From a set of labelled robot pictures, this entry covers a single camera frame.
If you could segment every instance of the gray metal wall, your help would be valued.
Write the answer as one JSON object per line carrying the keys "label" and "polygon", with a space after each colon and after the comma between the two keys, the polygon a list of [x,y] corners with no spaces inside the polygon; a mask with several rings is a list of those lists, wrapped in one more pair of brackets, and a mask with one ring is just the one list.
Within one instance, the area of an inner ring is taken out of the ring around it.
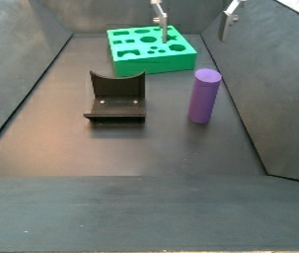
{"label": "gray metal wall", "polygon": [[[150,0],[42,0],[78,34],[154,26]],[[201,34],[224,10],[224,0],[164,0],[169,23],[184,34]]]}
{"label": "gray metal wall", "polygon": [[0,127],[70,37],[39,0],[0,0]]}
{"label": "gray metal wall", "polygon": [[221,17],[204,38],[268,172],[299,179],[299,14],[275,0],[241,11],[226,42]]}

